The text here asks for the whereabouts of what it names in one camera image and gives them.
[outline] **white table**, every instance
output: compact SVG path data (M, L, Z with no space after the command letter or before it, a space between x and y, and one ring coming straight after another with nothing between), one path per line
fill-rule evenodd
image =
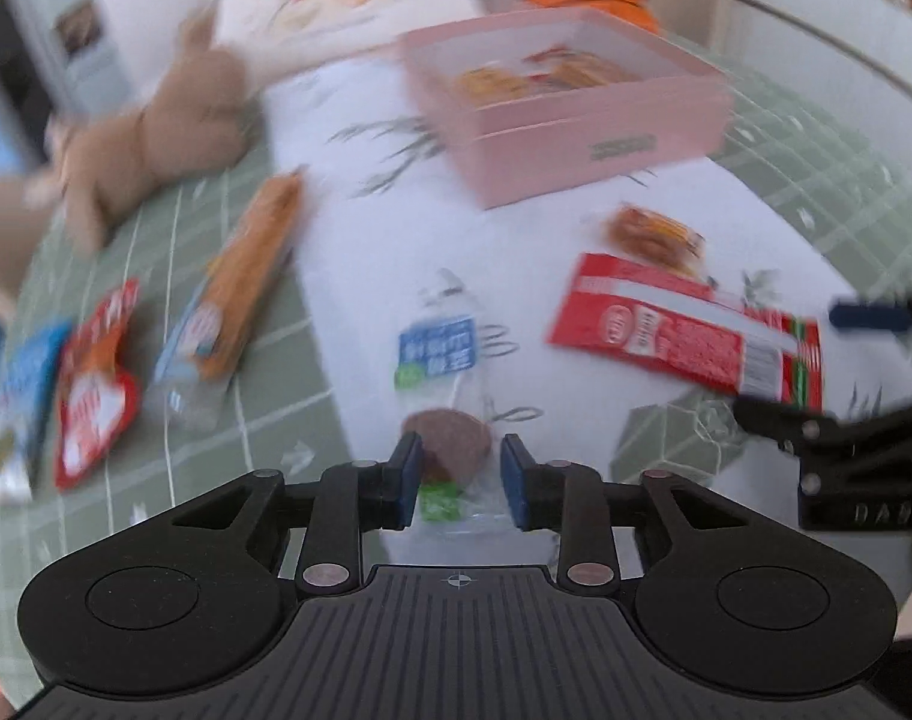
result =
M540 461L580 461L616 481L638 474L640 453L631 450L649 442L648 466L796 523L797 462L741 435L724 399L544 341L577 257L605 250L600 223L621 202L701 232L709 273L724 289L824 319L832 298L853 290L736 177L696 160L484 212L413 118L392 61L331 65L272 89L265 103L277 168L309 165L318 208L298 270L354 457L387 457L400 435L407 404L392 386L397 336L418 315L419 292L435 289L445 272L479 300L480 322L505 328L520 348L490 361L496 413L544 414L494 423L497 435L519 433ZM912 397L912 362L895 340L843 338L827 322L822 333L827 410L858 418L877 394L883 407ZM546 562L553 550L541 533L439 536L439 526L418 522L390 539L391 557L526 563ZM912 586L908 536L820 538L874 567L896 594ZM618 546L632 575L632 541Z

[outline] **red packaging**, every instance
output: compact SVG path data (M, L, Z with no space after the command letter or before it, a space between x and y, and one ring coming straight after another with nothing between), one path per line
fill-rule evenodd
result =
M139 281L131 279L109 293L66 344L59 375L59 490L78 485L138 413L139 386L117 360L138 298Z
M549 338L673 373L726 394L821 410L819 326L712 287L584 254Z

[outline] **pink gift box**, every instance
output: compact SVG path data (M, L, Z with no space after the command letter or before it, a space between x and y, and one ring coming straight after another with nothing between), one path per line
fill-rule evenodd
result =
M475 107L453 81L518 66L553 46L593 52L640 80ZM487 208L722 146L733 111L724 74L661 37L592 8L520 10L401 38L410 92Z

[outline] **plush toy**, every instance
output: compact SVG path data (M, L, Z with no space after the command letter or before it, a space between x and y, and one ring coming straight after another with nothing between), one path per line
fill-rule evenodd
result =
M246 153L247 66L213 47L212 33L211 13L184 24L181 55L145 108L82 125L51 122L52 165L32 182L27 201L64 199L80 251L105 248L113 228L159 189L224 170Z

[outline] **wrapped cookie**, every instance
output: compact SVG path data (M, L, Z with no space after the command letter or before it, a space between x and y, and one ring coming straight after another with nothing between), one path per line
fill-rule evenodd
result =
M703 236L673 218L624 205L606 222L606 236L622 253L687 278L703 275Z

